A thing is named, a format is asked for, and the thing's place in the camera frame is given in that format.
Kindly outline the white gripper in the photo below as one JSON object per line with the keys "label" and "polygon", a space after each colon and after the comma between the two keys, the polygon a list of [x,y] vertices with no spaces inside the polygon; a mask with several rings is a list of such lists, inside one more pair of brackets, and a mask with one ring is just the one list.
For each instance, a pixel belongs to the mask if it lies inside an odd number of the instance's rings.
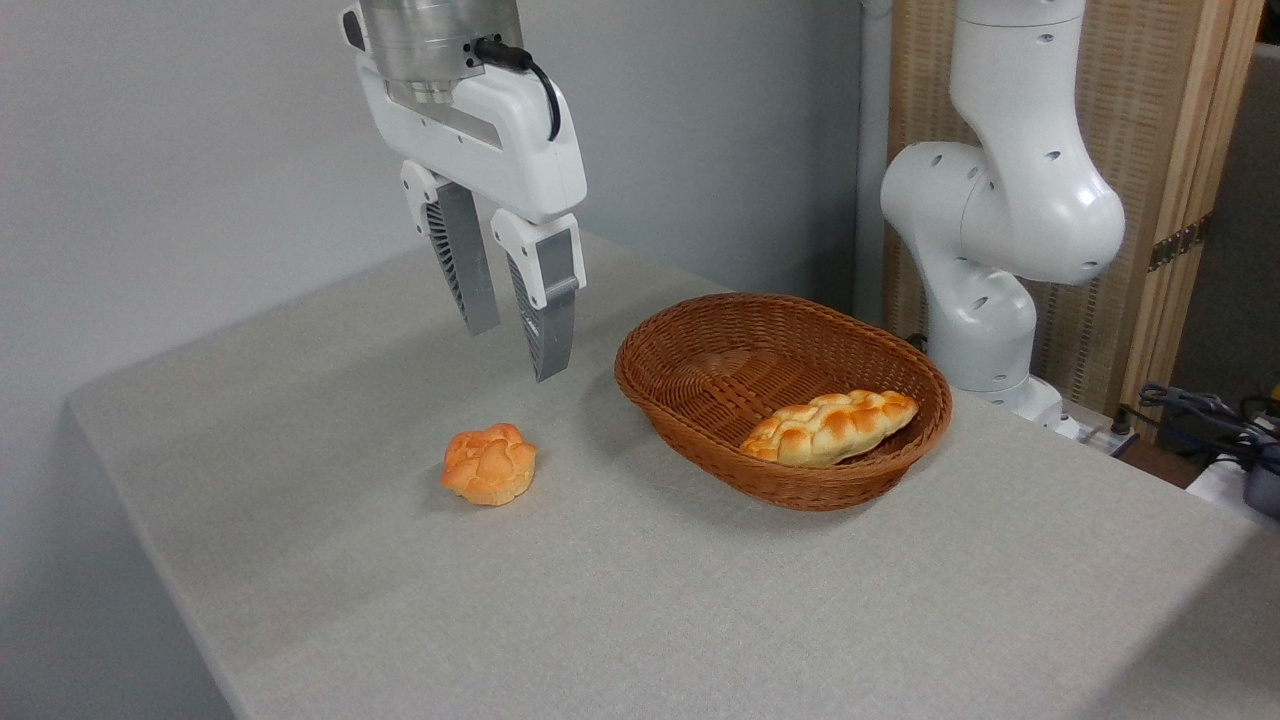
{"label": "white gripper", "polygon": [[525,53],[517,6],[352,5],[340,28],[378,131],[410,159],[401,183],[415,228],[468,333],[500,324],[475,192],[503,208],[492,231],[536,382],[563,372],[586,286],[567,213],[588,186],[568,104]]}

